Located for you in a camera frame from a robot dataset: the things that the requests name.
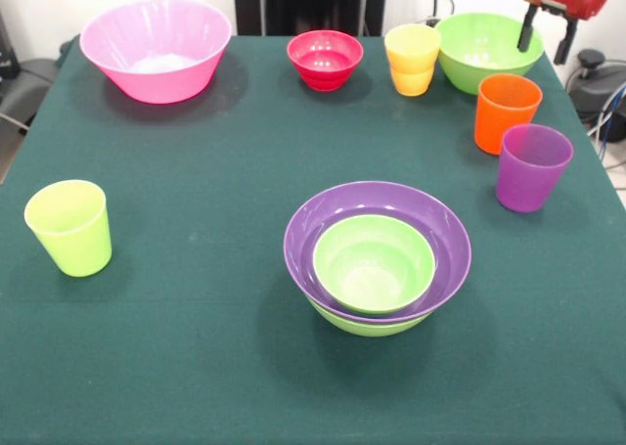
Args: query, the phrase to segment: bowl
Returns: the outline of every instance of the bowl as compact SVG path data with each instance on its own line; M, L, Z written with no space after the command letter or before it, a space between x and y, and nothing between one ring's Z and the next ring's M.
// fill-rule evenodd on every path
M85 57L135 100L168 104L197 95L231 38L218 9L193 0L150 0L113 8L80 35Z
M344 32L320 29L297 35L288 44L287 55L309 88L333 91L358 67L363 46Z
M352 311L382 315L422 296L434 276L434 254L411 225L383 215L357 215L328 228L313 248L322 287Z
M426 316L423 315L415 320L405 321L403 323L395 323L391 325L368 325L365 323L357 323L356 321L345 320L340 316L325 310L320 305L309 299L313 308L324 317L326 321L335 325L340 330L347 333L362 335L364 337L383 337L386 335L394 335L411 329L413 326L421 323Z
M398 312L376 318L352 313L337 303L313 269L313 248L320 236L339 220L365 214L411 225L424 235L436 260L434 277L423 296ZM461 288L471 263L468 232L450 208L423 191L385 181L341 184L310 198L291 218L283 251L291 277L310 301L343 320L367 325L416 321L432 313Z
M453 15L436 26L441 33L439 63L452 84L476 95L478 84L492 73L525 75L544 52L533 32L528 50L519 52L521 22L492 13Z

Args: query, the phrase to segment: cup rim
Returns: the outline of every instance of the cup rim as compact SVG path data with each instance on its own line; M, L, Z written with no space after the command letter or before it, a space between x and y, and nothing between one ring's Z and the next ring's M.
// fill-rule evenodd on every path
M96 213L96 215L94 217L92 217L90 220L88 220L87 222L83 223L82 225L76 227L76 228L72 228L71 230L66 230L64 232L50 232L50 231L45 231L45 230L40 230L39 228L37 228L36 225L33 225L31 221L28 220L28 209L33 205L34 201L37 199L37 197L43 193L44 191L50 189L50 188L54 188L63 184L67 184L67 183L83 183L83 184L87 184L89 186L91 186L92 188L94 188L96 191L98 191L98 194L100 194L102 196L102 205L100 207L100 209L98 210L98 212ZM28 200L28 202L26 203L26 206L23 210L23 219L24 222L26 223L26 225L28 226L28 228L30 230L32 230L34 233L38 234L38 235L44 235L46 237L65 237L74 233L78 233L82 230L84 230L85 228L93 225L94 222L96 222L104 213L105 209L107 208L107 195L105 194L105 192L103 191L103 189L98 186L96 183L93 183L91 181L87 181L84 179L66 179L63 181L56 181L54 183L51 183L47 186L44 186L43 188L41 188L39 191L37 191L35 194L33 194L30 199Z
M502 105L500 103L497 103L497 102L493 101L492 99L490 99L487 95L485 95L482 92L482 87L483 87L483 85L487 81L493 80L493 79L495 79L497 77L503 77L503 76L508 77L508 78L514 78L516 80L521 81L522 83L530 85L536 91L539 92L539 99L535 103L533 103L532 105L523 106L523 107L520 107L520 108L516 108L516 107L512 107L512 106L505 106L505 105ZM538 108L539 105L541 105L541 102L544 101L544 91L541 89L541 87L536 82L532 81L530 78L526 78L523 75L517 75L515 73L499 72L499 73L492 73L490 75L487 75L482 80L480 80L480 83L478 84L478 97L482 98L484 101L486 101L490 105L496 106L496 107L498 107L499 109L502 109L502 110L507 110L507 111L528 111L528 110L534 110L535 108Z
M517 156L516 154L514 154L511 150L509 150L509 148L507 147L507 138L510 136L510 134L515 133L517 130L522 129L522 128L535 128L535 129L544 129L547 131L550 131L554 136L558 137L559 140L565 144L565 146L567 147L567 150L569 151L567 158L560 161L559 163L556 164L537 164L537 163L531 163L530 161L526 161L525 159L521 159L519 156ZM502 149L507 151L507 155L511 157L511 159L513 159L514 161L523 164L524 166L530 166L532 168L536 168L536 169L556 169L556 168L561 168L565 165L567 165L571 159L574 157L574 146L572 145L571 141L565 137L565 135L562 132L557 131L555 128L553 127L549 127L547 125L543 125L543 124L519 124L519 125L515 125L513 127L511 127L509 130L507 130L504 134L504 136L502 137Z
M101 18L104 17L110 13L113 13L117 10L122 10L125 8L130 8L130 7L134 7L134 6L138 6L138 5L145 5L145 4L149 4L149 3L162 3L162 2L181 2L181 3L190 3L190 4L195 4L195 5L200 5L200 6L204 6L206 8L208 8L209 10L211 10L212 12L216 13L221 19L222 21L224 21L226 23L226 26L228 27L228 35L226 36L225 41L219 46L218 49L215 49L211 54L195 60L191 65L183 67L183 68L176 68L174 70L167 70L167 71L160 71L158 73L154 73L154 72L148 72L148 71L128 71L128 70L124 70L123 68L119 68L119 67L112 67L109 65L105 65L104 63L97 61L96 59L94 59L93 56L91 56L87 50L85 49L84 43L83 43L83 39L84 39L84 34L87 32L87 30L96 23L96 21ZM129 75L156 75L156 74L165 74L165 73L172 73L172 72L176 72L176 71L182 71L182 70L186 70L189 68L193 68L193 67L197 67L200 64L203 64L204 62L213 59L215 56L219 56L221 55L221 53L224 51L224 49L226 49L226 46L228 46L228 43L230 42L231 38L233 37L233 26L230 22L230 20L228 19L228 17L226 16L226 14L224 12L222 12L219 8L211 5L210 3L206 3L206 2L201 2L199 0L134 0L132 2L128 2L128 3L123 3L120 5L116 5L114 7L111 7L107 10L104 10L103 12L97 14L96 16L94 16L91 20L89 20L88 23L86 23L84 25L84 27L80 30L80 36L78 37L78 45L80 47L80 51L82 52L82 54L90 61L92 62L94 65L100 67L100 68L105 68L106 70L109 71L114 71L117 73L124 73L124 74L129 74Z
M420 52L420 54L428 54L428 53L430 53L432 51L435 51L435 50L439 51L439 49L441 49L441 42L442 42L441 32L439 32L434 27L428 26L427 24L421 24L421 23L418 23L418 22L405 22L405 23L399 24L399 25L393 27L392 29L390 29L386 33L386 35L384 36L384 39L382 41L382 43L384 44L384 48L386 50L388 50L388 51L393 52L394 54L398 54L398 55L401 55L401 56L407 56L406 54L402 54L401 52L398 52L397 49L394 49L392 46L390 46L389 45L389 40L388 40L389 34L391 34L394 31L399 31L401 29L406 29L407 27L417 27L420 30L434 33L436 35L436 37L437 37L436 45L432 46L432 47L430 47L428 49L424 49L423 51Z

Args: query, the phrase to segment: green bowl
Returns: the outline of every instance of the green bowl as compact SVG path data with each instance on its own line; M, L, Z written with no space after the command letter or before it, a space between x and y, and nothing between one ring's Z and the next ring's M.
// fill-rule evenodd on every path
M339 316L322 308L312 299L307 299L313 305L313 308L315 308L317 312L322 315L329 323L337 326L340 330L346 331L347 333L362 335L364 337L383 337L386 335L402 333L403 331L411 329L413 326L423 321L428 315L430 315L430 313L427 313L420 318L416 318L415 320L405 321L403 323L396 323L393 325L365 325L362 323L357 323L355 321L339 318Z
M426 238L384 215L339 220L313 248L313 268L326 292L369 315L393 313L416 301L428 290L435 267Z
M521 22L491 13L461 13L436 26L441 33L439 63L452 84L476 95L480 81L493 73L525 75L544 52L535 31L526 52L517 40Z

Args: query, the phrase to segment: plastic cup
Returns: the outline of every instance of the plastic cup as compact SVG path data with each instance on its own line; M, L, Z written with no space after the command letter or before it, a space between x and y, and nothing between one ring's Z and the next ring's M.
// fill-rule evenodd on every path
M474 141L491 155L499 155L505 132L532 121L543 93L532 80L512 73L487 76L478 86Z
M67 180L46 186L30 198L23 217L65 274L90 276L109 263L107 199L96 184Z
M425 24L402 24L384 37L391 79L398 93L419 96L430 85L441 34Z
M322 287L350 310L382 315L401 310L430 286L435 258L407 223L383 215L349 217L326 230L313 249Z
M555 129L536 124L509 129L502 142L496 197L515 212L539 210L573 155L569 140Z

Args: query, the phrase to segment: cup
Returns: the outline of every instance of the cup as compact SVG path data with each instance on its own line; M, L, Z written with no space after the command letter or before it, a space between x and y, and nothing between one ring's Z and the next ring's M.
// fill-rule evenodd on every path
M496 197L509 210L539 210L571 161L574 148L560 132L537 124L517 125L502 141Z
M24 221L62 272L85 277L112 255L107 198L94 183L59 181L30 198Z
M430 85L441 34L425 24L402 24L384 37L391 79L398 93L419 96Z
M491 155L499 155L505 132L532 121L543 93L532 80L513 73L495 73L478 85L474 141Z

